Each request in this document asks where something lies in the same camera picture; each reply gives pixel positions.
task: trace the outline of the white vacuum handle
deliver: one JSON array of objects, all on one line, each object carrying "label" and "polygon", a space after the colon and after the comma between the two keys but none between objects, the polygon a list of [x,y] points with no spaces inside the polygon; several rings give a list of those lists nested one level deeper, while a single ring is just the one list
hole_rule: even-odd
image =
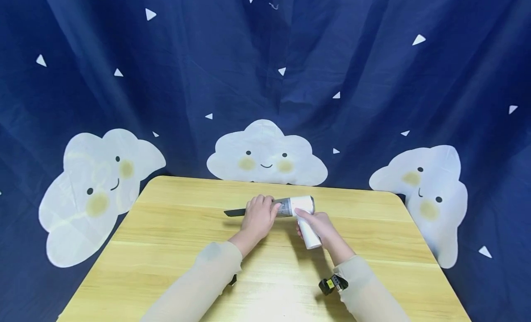
[{"label": "white vacuum handle", "polygon": [[301,228],[302,238],[307,249],[314,249],[321,247],[321,238],[312,230],[312,227],[308,222],[295,213],[295,208],[306,211],[309,214],[314,213],[314,203],[311,196],[291,197],[291,210],[293,210],[293,216],[297,217],[297,222]]}]

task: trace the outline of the cloud smile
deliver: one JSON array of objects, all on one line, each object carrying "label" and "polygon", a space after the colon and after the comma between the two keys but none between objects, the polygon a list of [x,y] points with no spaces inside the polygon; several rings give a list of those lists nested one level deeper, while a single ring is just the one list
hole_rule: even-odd
[{"label": "cloud smile", "polygon": [[115,190],[118,188],[118,186],[120,185],[120,178],[118,178],[118,183],[116,184],[116,186],[114,186],[114,188],[111,188],[111,190]]}]

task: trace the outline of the person's right hand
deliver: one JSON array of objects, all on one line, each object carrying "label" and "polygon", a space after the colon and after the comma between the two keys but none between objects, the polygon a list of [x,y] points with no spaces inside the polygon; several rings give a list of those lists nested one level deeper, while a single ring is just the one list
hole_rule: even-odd
[{"label": "person's right hand", "polygon": [[[319,236],[319,238],[321,238],[323,247],[326,250],[331,248],[333,242],[337,241],[338,238],[341,238],[336,228],[333,227],[332,222],[328,217],[328,214],[315,213],[312,215],[299,208],[295,208],[295,213],[299,217],[304,218],[308,222],[308,224],[310,224],[312,230],[314,230],[314,232]],[[299,237],[302,238],[301,228],[299,227],[298,222],[297,234],[299,235]]]},{"label": "person's right hand", "polygon": [[[315,213],[311,215],[298,208],[295,208],[295,213],[297,216],[306,220],[308,224],[310,224],[312,230],[314,230],[319,238],[321,238],[323,247],[328,250],[335,266],[340,265],[356,255],[332,225],[332,222],[326,213]],[[301,228],[299,227],[298,222],[297,234],[302,238]]]}]

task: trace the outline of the wooden table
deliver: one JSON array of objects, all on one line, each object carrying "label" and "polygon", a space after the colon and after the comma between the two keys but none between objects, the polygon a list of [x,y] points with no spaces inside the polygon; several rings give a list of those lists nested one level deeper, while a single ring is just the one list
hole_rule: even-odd
[{"label": "wooden table", "polygon": [[[223,210],[260,193],[314,196],[413,322],[470,321],[392,193],[161,176],[139,196],[59,322],[139,321],[208,243],[238,230],[241,218]],[[305,248],[292,217],[279,219],[202,321],[351,322],[336,292],[320,295],[318,282],[331,269],[322,249]]]}]

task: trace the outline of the hand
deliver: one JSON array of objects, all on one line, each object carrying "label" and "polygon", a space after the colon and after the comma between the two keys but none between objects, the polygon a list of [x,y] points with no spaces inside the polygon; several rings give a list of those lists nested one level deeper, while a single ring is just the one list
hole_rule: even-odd
[{"label": "hand", "polygon": [[[356,253],[341,237],[326,213],[314,213],[295,208],[295,213],[310,224],[312,230],[321,238],[323,247],[328,250],[335,266],[352,258]],[[302,238],[301,228],[297,223],[297,234]]]},{"label": "hand", "polygon": [[247,256],[256,244],[268,235],[275,223],[280,203],[271,207],[273,200],[272,196],[258,195],[247,202],[241,230],[229,239],[240,250],[243,257]]}]

